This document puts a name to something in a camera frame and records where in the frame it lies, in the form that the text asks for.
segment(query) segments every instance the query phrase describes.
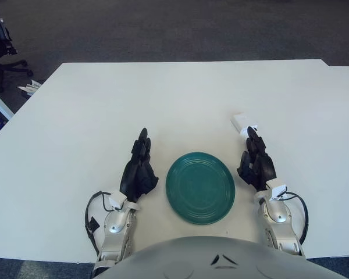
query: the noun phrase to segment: wire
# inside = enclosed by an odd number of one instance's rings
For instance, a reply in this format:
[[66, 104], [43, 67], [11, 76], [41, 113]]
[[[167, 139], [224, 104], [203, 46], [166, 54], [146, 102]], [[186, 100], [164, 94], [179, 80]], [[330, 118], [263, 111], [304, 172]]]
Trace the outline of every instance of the wire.
[[103, 205], [104, 205], [104, 209], [105, 209], [107, 212], [114, 211], [114, 208], [113, 208], [113, 209], [107, 209], [107, 208], [106, 208], [106, 205], [105, 205], [105, 195], [111, 195], [111, 193], [102, 192], [102, 203], [103, 203]]
[[95, 193], [90, 199], [89, 199], [89, 202], [87, 204], [87, 207], [86, 207], [86, 212], [84, 214], [84, 222], [85, 222], [85, 227], [86, 227], [86, 230], [87, 230], [87, 234], [88, 234], [88, 237], [89, 239], [91, 240], [92, 242], [92, 245], [93, 245], [93, 248], [95, 250], [95, 252], [97, 253], [97, 256], [99, 255], [99, 250], [97, 248], [97, 244], [95, 243], [95, 239], [94, 239], [94, 236], [93, 236], [93, 230], [92, 228], [90, 227], [90, 222], [89, 222], [89, 218], [88, 218], [88, 209], [89, 209], [89, 205], [91, 204], [91, 202], [98, 196], [102, 195], [102, 203], [104, 205], [104, 209], [107, 211], [107, 212], [111, 212], [113, 211], [112, 210], [109, 210], [106, 208], [105, 206], [105, 195], [111, 195], [111, 193], [108, 193], [108, 192], [102, 192], [102, 191], [99, 191], [97, 193]]
[[279, 199], [280, 201], [289, 201], [290, 199], [294, 199], [294, 198], [298, 198], [304, 208], [304, 214], [305, 214], [305, 224], [304, 224], [304, 228], [302, 229], [302, 234], [301, 234], [301, 237], [300, 237], [300, 244], [303, 244], [306, 237], [307, 237], [307, 234], [308, 234], [308, 227], [309, 227], [309, 214], [308, 214], [308, 208], [307, 208], [307, 205], [305, 204], [304, 200], [302, 199], [302, 197], [300, 197], [299, 195], [295, 194], [295, 193], [292, 193], [292, 192], [287, 192], [286, 193], [287, 195], [292, 195], [291, 197], [289, 198], [286, 198], [286, 199]]

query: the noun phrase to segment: green plate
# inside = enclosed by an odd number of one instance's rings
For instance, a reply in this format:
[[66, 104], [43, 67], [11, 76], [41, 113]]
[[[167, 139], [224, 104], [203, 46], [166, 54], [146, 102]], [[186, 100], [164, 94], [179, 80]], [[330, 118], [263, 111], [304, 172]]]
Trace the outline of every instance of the green plate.
[[235, 186], [227, 167], [202, 152], [186, 154], [170, 167], [166, 192], [173, 210], [193, 224], [222, 219], [232, 208]]

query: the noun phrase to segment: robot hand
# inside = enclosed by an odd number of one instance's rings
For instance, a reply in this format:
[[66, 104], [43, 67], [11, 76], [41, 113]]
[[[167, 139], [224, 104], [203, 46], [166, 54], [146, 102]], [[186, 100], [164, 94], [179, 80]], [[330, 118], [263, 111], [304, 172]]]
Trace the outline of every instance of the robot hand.
[[[136, 226], [136, 210], [140, 209], [137, 201], [142, 194], [153, 190], [158, 182], [149, 163], [150, 147], [151, 141], [147, 137], [147, 130], [143, 128], [138, 140], [134, 142], [132, 157], [124, 169], [120, 190], [111, 193], [97, 192], [87, 205], [86, 230], [98, 255], [92, 278], [130, 256], [133, 251], [132, 238]], [[105, 238], [101, 250], [97, 248], [93, 236], [99, 224], [93, 217], [91, 221], [88, 220], [89, 204], [99, 195], [102, 195], [104, 208], [109, 212], [104, 222]], [[109, 196], [112, 209], [106, 208], [104, 195]]]
[[[293, 255], [304, 255], [301, 244], [308, 231], [308, 210], [305, 202], [295, 193], [287, 192], [287, 187], [276, 176], [274, 164], [265, 152], [265, 144], [252, 127], [247, 129], [247, 150], [242, 154], [238, 175], [252, 184], [257, 193], [255, 202], [259, 206], [258, 218], [263, 227], [266, 244]], [[305, 226], [300, 240], [292, 228], [290, 209], [284, 204], [285, 194], [299, 198], [305, 212]]]
[[151, 141], [143, 128], [138, 140], [134, 142], [132, 157], [126, 165], [120, 183], [120, 191], [130, 202], [137, 202], [142, 194], [155, 188], [158, 178], [150, 165]]

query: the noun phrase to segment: tabletop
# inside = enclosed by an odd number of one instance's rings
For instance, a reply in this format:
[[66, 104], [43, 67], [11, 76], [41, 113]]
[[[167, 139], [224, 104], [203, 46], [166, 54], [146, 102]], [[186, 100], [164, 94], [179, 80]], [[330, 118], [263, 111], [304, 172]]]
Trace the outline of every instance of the tabletop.
[[[86, 204], [119, 188], [143, 127], [159, 182], [139, 200], [136, 251], [190, 235], [261, 241], [255, 190], [236, 171], [245, 141], [230, 118], [241, 112], [307, 203], [306, 257], [349, 255], [349, 67], [272, 60], [62, 64], [0, 131], [0, 257], [95, 262]], [[207, 226], [183, 221], [165, 195], [172, 163], [194, 151], [220, 159], [236, 186], [230, 212]], [[300, 235], [302, 209], [289, 205]], [[90, 209], [100, 224], [101, 208]]]

